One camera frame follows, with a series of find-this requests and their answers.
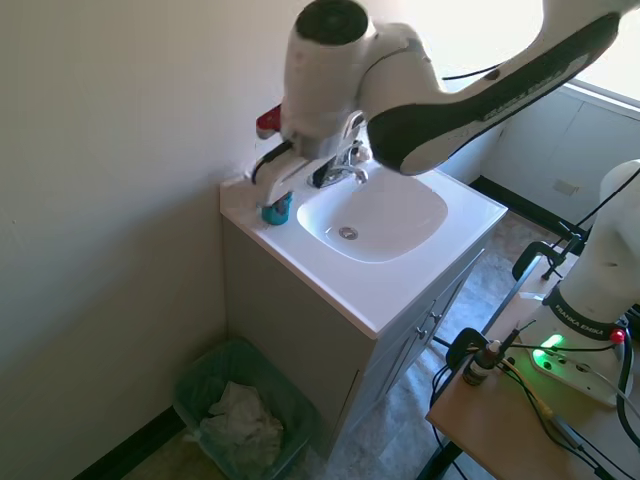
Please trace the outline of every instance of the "green trash can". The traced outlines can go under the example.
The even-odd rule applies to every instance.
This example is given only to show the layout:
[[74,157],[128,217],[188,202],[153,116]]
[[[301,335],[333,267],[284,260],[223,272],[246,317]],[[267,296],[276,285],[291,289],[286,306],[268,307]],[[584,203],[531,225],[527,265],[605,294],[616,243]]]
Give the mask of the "green trash can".
[[211,405],[220,400],[227,382],[255,387],[262,403],[282,423],[280,455],[257,480],[285,478],[288,467],[311,438],[316,419],[314,407],[246,340],[230,340],[198,359],[178,381],[173,408],[200,448],[230,480],[256,480],[256,477],[239,471],[200,429],[200,422],[207,418]]

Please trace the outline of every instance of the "wooden table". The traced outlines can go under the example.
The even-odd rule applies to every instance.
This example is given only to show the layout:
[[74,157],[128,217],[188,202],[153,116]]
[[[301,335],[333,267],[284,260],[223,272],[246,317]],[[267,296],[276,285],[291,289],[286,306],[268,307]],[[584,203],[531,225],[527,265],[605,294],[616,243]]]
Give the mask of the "wooden table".
[[[571,255],[558,270],[566,273],[575,261],[576,257]],[[556,283],[553,278],[548,282],[540,279],[546,267],[546,261],[532,267],[533,273],[523,281],[519,292],[546,294]],[[512,293],[513,298],[495,318],[487,338],[503,340],[518,321],[530,313],[530,302],[515,290]],[[635,385],[640,381],[638,353],[636,349]],[[624,433],[614,408],[536,372],[525,352],[510,349],[509,355],[516,359],[516,366],[556,413],[630,475],[640,479],[640,453]],[[640,405],[640,387],[633,389],[631,400]],[[629,409],[627,416],[634,430],[640,432],[640,421]],[[478,387],[468,385],[460,373],[456,374],[428,413],[427,420],[453,445],[440,451],[441,463],[450,464],[455,459],[456,450],[460,452],[457,446],[500,480],[596,478],[587,465],[549,440],[522,388],[504,374],[491,376]],[[591,449],[588,451],[615,478],[626,478]],[[426,469],[420,478],[441,478],[433,473],[424,476]]]

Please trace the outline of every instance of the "table leg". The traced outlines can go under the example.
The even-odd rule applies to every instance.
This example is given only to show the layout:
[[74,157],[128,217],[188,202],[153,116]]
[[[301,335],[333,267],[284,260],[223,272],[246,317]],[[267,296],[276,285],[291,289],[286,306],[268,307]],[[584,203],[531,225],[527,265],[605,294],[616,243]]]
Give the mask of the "table leg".
[[416,480],[442,480],[461,453],[462,449],[453,442],[447,442],[444,448],[438,447]]

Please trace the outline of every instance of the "electrical outlet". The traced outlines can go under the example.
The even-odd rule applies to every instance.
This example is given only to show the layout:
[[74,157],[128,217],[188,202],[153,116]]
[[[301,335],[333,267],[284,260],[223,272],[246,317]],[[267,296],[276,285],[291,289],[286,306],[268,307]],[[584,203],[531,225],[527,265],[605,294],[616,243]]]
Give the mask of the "electrical outlet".
[[571,185],[570,183],[567,183],[564,180],[560,180],[558,178],[556,179],[556,183],[553,184],[553,189],[556,192],[559,192],[563,195],[566,195],[567,197],[570,197],[571,195],[576,193],[578,190],[580,190],[580,187],[576,185]]

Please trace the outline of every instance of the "faucet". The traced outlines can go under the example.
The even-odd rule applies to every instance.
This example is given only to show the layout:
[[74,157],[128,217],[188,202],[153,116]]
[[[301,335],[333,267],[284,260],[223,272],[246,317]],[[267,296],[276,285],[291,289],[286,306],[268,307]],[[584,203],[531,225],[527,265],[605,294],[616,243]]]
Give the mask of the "faucet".
[[358,184],[367,183],[369,179],[367,172],[354,166],[354,164],[365,162],[370,158],[364,143],[357,139],[364,126],[365,122],[362,113],[357,113],[351,118],[344,133],[345,140],[353,139],[351,145],[316,170],[308,179],[309,185],[316,188],[329,187],[352,174],[355,175]]
[[329,178],[336,176],[336,183],[337,183],[340,180],[344,179],[346,176],[349,176],[351,174],[355,175],[356,182],[358,183],[358,185],[364,185],[365,183],[367,183],[367,181],[369,181],[369,174],[365,170],[358,167],[354,167],[353,165],[338,165],[333,168],[330,168],[329,170],[327,170],[327,173],[325,174],[325,178],[328,180]]

